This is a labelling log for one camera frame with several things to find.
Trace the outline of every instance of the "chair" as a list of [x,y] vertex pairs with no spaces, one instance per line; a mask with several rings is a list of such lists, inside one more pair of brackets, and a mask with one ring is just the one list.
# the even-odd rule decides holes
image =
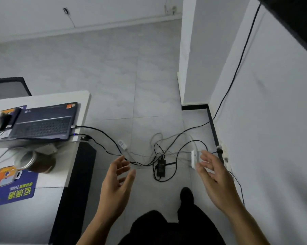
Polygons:
[[32,96],[23,77],[0,78],[0,99]]

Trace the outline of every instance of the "jar lid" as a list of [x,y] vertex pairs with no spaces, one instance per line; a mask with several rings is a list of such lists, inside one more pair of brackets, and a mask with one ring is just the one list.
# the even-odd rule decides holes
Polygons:
[[27,169],[36,160],[36,152],[33,150],[22,150],[17,153],[16,159],[14,161],[14,166],[17,169]]

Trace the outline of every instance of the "black laptop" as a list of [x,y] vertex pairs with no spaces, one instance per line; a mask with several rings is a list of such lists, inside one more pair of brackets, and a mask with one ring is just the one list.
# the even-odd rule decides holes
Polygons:
[[10,138],[67,140],[77,111],[77,102],[30,108],[18,116]]

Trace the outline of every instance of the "forearm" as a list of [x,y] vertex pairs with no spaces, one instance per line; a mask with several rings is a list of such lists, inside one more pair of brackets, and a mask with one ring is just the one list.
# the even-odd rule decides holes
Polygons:
[[243,206],[228,215],[239,245],[270,245],[257,222]]
[[111,224],[102,222],[99,218],[95,217],[76,245],[104,245],[110,228]]

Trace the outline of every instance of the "floor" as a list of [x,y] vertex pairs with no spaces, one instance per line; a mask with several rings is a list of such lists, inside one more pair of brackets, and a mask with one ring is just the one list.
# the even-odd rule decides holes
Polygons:
[[[155,133],[167,138],[208,121],[206,110],[181,111],[176,76],[180,30],[181,21],[176,20],[3,44],[0,78],[24,77],[33,95],[89,90],[92,99],[86,125],[105,131],[116,141],[122,139],[134,153],[149,156],[150,139]],[[118,153],[102,134],[86,132],[108,151]],[[208,150],[215,150],[210,126],[188,133],[202,140]],[[188,141],[181,135],[170,150],[177,152]],[[171,140],[166,140],[161,145],[167,148],[169,143]],[[191,150],[191,145],[184,150]],[[148,160],[132,157],[140,162]],[[84,229],[96,212],[101,183],[114,158],[98,148]],[[167,162],[174,160],[167,157]],[[174,170],[175,165],[168,166],[166,177]],[[152,209],[160,211],[169,222],[177,222],[179,194],[184,186],[192,189],[195,203],[213,220],[226,243],[232,243],[225,216],[213,206],[189,162],[181,159],[174,178],[165,183],[154,180],[152,168],[138,167],[129,203],[106,244],[117,244],[134,220]]]

